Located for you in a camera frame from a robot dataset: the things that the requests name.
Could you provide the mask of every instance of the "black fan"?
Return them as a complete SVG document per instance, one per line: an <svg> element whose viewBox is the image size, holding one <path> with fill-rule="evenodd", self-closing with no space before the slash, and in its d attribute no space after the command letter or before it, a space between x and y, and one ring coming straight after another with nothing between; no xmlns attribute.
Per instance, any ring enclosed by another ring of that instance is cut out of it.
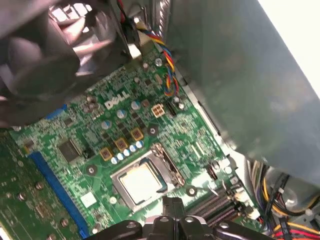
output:
<svg viewBox="0 0 320 240"><path fill-rule="evenodd" d="M0 128L25 126L127 62L108 0L2 0Z"/></svg>

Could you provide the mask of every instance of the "white connector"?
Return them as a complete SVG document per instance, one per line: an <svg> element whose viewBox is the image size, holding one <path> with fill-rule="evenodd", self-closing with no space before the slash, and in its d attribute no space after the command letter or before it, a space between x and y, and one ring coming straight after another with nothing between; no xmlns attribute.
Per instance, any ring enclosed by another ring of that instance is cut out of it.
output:
<svg viewBox="0 0 320 240"><path fill-rule="evenodd" d="M247 201L250 201L250 197L249 197L248 193L244 190L240 191L240 192L236 192L234 194L234 197L238 202L241 202L241 203L245 203Z"/></svg>
<svg viewBox="0 0 320 240"><path fill-rule="evenodd" d="M254 208L253 211L251 213L249 213L248 218L256 220L258 217L260 217L260 212L258 211L258 209Z"/></svg>

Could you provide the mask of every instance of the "green circuit board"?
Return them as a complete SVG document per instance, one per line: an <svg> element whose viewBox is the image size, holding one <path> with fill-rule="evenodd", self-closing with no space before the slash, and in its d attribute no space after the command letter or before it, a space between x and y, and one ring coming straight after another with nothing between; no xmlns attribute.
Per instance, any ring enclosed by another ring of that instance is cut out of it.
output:
<svg viewBox="0 0 320 240"><path fill-rule="evenodd" d="M20 154L6 132L0 132L0 168L0 223L13 240L80 239L78 227L34 162Z"/></svg>
<svg viewBox="0 0 320 240"><path fill-rule="evenodd" d="M231 186L230 179L237 178L184 88L180 86L178 100L164 95L162 81L167 69L164 65L156 66L156 58L162 57L154 48L143 56L147 70L141 66L121 67L73 99L58 116L42 119L20 131L10 131L26 156L32 152L42 154L90 231L96 230L97 224L100 231L125 219L143 223L146 217L161 214L161 197L133 210L111 178L148 154L155 144L163 147L184 179L183 185L176 184L166 194L182 198L186 207L210 189L221 188L223 184ZM129 151L129 156L123 155L124 149L136 146L137 142L141 148ZM205 169L213 161L221 165L215 181ZM150 168L148 162L144 164L143 167ZM162 184L154 179L154 185ZM125 181L131 189L136 187L131 192L138 199L137 192L144 189L137 185L143 180L131 183L131 179L123 177ZM199 189L196 196L187 195L188 186ZM256 220L243 222L250 228L260 227Z"/></svg>

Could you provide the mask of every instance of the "gray metal panel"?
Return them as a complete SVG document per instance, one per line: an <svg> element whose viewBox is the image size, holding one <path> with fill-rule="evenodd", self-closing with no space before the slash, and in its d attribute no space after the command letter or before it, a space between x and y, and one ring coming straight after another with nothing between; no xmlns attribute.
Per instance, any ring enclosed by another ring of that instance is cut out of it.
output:
<svg viewBox="0 0 320 240"><path fill-rule="evenodd" d="M319 98L256 0L175 0L177 66L236 150L320 186Z"/></svg>

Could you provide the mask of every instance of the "pcie slot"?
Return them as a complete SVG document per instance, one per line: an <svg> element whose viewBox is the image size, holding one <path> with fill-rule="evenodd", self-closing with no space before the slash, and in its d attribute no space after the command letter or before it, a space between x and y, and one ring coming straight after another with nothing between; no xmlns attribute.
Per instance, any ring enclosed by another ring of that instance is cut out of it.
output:
<svg viewBox="0 0 320 240"><path fill-rule="evenodd" d="M226 208L224 211L214 216L210 220L207 221L207 225L212 228L223 220L231 220L238 216L238 212L235 210L235 206L230 206Z"/></svg>
<svg viewBox="0 0 320 240"><path fill-rule="evenodd" d="M34 161L38 170L42 173L47 180L63 206L66 208L75 224L78 226L79 234L83 239L90 236L86 220L83 218L78 208L71 200L64 187L61 185L54 172L50 169L46 160L42 157L40 152L33 152L29 157Z"/></svg>
<svg viewBox="0 0 320 240"><path fill-rule="evenodd" d="M225 190L224 189L219 189L217 191L217 195L211 195L210 197L206 198L204 201L198 203L196 206L191 208L190 210L187 211L187 214L190 216L199 216L199 213L202 212L204 209L207 207L211 206L214 204L216 201L221 199L222 197L226 196Z"/></svg>

